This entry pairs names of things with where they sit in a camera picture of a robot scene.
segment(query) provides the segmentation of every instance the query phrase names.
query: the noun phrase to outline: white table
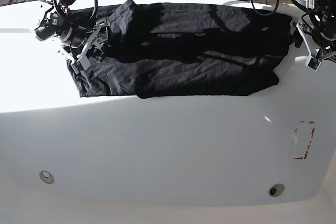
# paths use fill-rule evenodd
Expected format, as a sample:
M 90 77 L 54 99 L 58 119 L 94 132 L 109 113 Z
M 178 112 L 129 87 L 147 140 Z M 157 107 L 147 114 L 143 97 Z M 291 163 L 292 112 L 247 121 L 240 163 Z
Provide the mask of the white table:
M 231 0 L 134 1 L 250 8 Z M 248 97 L 80 99 L 53 43 L 29 33 L 39 7 L 0 8 L 0 157 L 12 179 L 73 196 L 170 206 L 272 204 L 318 192 L 335 151 L 332 62 L 314 72 L 305 67 L 304 47 L 292 45 L 275 69 L 280 83 Z M 308 157 L 295 159 L 304 156 L 312 126 Z M 53 174 L 53 185 L 42 183 L 41 170 Z M 268 189 L 277 183 L 285 192 L 272 198 Z

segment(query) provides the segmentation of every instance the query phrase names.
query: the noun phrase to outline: black cloth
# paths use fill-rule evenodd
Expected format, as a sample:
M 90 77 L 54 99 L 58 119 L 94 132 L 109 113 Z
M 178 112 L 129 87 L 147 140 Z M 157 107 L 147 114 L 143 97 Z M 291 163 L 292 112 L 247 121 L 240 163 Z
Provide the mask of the black cloth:
M 78 75 L 68 65 L 81 97 L 250 95 L 278 84 L 273 70 L 291 43 L 291 17 L 248 8 L 128 0 L 100 7 L 102 17 L 111 47 Z

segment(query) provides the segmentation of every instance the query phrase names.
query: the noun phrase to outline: black garment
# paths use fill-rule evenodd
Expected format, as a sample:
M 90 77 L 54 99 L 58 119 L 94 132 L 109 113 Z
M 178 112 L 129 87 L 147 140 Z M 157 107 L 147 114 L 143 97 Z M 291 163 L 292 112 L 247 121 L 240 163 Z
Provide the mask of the black garment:
M 100 7 L 107 16 L 112 47 L 78 75 L 68 66 L 81 97 L 250 95 L 278 84 L 291 41 L 291 17 L 240 7 L 128 0 Z

